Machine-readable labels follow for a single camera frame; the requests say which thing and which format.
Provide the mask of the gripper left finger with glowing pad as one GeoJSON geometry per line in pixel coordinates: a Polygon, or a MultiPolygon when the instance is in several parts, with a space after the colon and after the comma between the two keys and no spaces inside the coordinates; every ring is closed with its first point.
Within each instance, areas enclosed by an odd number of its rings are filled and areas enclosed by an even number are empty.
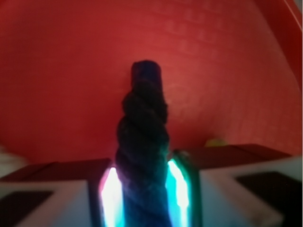
{"type": "Polygon", "coordinates": [[[3,227],[121,227],[123,203],[108,158],[27,165],[0,179],[3,227]]]}

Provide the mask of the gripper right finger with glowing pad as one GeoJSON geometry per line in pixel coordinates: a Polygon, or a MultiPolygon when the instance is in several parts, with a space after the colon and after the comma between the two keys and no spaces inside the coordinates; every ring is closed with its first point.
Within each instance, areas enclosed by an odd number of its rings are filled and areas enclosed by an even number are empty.
{"type": "Polygon", "coordinates": [[[168,162],[175,227],[300,227],[302,157],[256,144],[176,149],[168,162]]]}

